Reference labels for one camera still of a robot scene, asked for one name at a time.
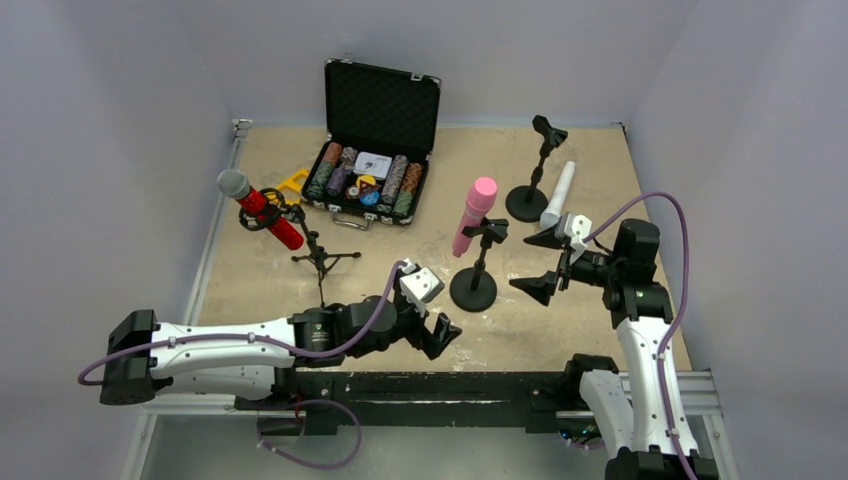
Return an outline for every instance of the red microphone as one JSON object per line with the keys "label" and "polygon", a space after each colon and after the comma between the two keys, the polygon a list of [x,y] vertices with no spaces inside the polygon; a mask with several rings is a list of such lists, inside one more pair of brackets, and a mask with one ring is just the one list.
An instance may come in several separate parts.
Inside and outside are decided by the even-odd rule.
{"label": "red microphone", "polygon": [[[275,205],[268,202],[265,195],[250,186],[247,176],[241,170],[230,168],[221,172],[218,175],[218,189],[224,196],[237,201],[244,208],[245,213],[255,217],[256,222],[260,225],[268,219],[267,212],[263,213],[263,211],[269,206],[276,208]],[[303,245],[303,235],[295,230],[282,216],[278,216],[266,228],[290,250],[297,250]]]}

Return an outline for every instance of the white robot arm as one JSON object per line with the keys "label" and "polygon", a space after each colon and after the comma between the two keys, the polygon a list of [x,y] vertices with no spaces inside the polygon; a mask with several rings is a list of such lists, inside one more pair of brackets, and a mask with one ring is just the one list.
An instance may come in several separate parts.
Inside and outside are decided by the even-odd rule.
{"label": "white robot arm", "polygon": [[[394,287],[393,301],[380,312],[380,297],[373,296],[357,304],[312,308],[248,325],[178,325],[157,321],[152,310],[133,312],[109,336],[108,352],[142,344],[161,346],[107,363],[100,403],[142,403],[170,393],[261,400],[285,388],[286,370],[339,365],[345,356],[384,351],[402,338],[431,360],[437,358],[462,333],[444,314],[433,332],[424,325],[427,304],[444,283],[431,269],[407,259],[397,271]],[[351,342],[369,321],[371,328],[358,341],[331,353]]]}
{"label": "white robot arm", "polygon": [[[548,305],[556,290],[565,290],[570,281],[603,288],[604,306],[627,359],[632,398],[625,396],[617,370],[578,366],[575,362],[571,368],[566,366],[566,372],[572,372],[572,381],[578,379],[579,394],[600,429],[610,458],[607,478],[685,478],[681,477],[685,468],[675,440],[690,467],[710,470],[703,478],[713,478],[714,465],[700,458],[683,412],[671,342],[663,346],[671,328],[672,309],[668,292],[653,279],[659,229],[647,221],[624,220],[612,250],[599,245],[604,253],[587,249],[590,230],[588,218],[568,213],[557,225],[525,238],[526,243],[562,250],[562,254],[555,271],[538,278],[513,279],[510,285],[543,305]],[[662,379],[660,361],[664,362]],[[666,413],[664,392],[670,400],[671,419]]]}

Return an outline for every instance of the black round base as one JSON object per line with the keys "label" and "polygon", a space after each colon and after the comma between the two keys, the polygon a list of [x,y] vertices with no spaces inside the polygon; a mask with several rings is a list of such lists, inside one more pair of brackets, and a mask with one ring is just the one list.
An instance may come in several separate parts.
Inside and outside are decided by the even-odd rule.
{"label": "black round base", "polygon": [[538,222],[542,212],[548,207],[548,197],[539,189],[535,189],[533,200],[525,202],[530,185],[513,188],[506,196],[506,211],[519,222]]}
{"label": "black round base", "polygon": [[483,272],[477,290],[471,290],[474,269],[460,270],[451,280],[451,300],[466,312],[482,312],[491,307],[498,297],[498,286],[489,272]]}

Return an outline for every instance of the gray wall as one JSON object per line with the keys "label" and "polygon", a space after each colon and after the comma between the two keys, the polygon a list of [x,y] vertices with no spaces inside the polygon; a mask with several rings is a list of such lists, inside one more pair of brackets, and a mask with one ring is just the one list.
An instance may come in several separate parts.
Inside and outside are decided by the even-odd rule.
{"label": "gray wall", "polygon": [[[686,344],[746,479],[845,478],[846,18],[838,0],[699,2],[631,128],[643,189],[692,226]],[[673,210],[649,211],[679,285]]]}
{"label": "gray wall", "polygon": [[168,2],[0,10],[0,477],[114,479],[136,410],[75,378],[131,310],[180,320],[229,116]]}
{"label": "gray wall", "polygon": [[324,124],[322,62],[441,76],[445,123],[621,121],[696,0],[179,0],[236,116]]}

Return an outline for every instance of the microphone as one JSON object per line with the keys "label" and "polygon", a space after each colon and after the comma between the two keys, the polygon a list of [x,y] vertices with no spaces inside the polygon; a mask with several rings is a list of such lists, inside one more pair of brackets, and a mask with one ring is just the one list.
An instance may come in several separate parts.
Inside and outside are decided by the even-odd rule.
{"label": "microphone", "polygon": [[468,251],[471,245],[471,237],[462,234],[465,227],[479,227],[483,223],[483,217],[495,206],[495,198],[498,196],[498,184],[489,177],[480,177],[468,190],[465,197],[465,214],[459,222],[459,228],[453,237],[453,256],[459,258]]}
{"label": "microphone", "polygon": [[539,226],[542,227],[542,230],[553,227],[559,221],[559,217],[562,215],[562,205],[565,203],[565,196],[568,195],[568,189],[571,187],[572,178],[574,178],[574,162],[569,160],[565,163],[565,167],[559,175],[548,208],[539,217]]}
{"label": "microphone", "polygon": [[303,245],[303,236],[279,215],[280,210],[276,205],[268,202],[265,195],[250,186],[247,176],[241,170],[230,168],[221,172],[218,175],[218,189],[224,196],[237,201],[245,213],[256,218],[258,224],[263,225],[270,220],[270,225],[265,225],[265,228],[289,250],[297,250]]}

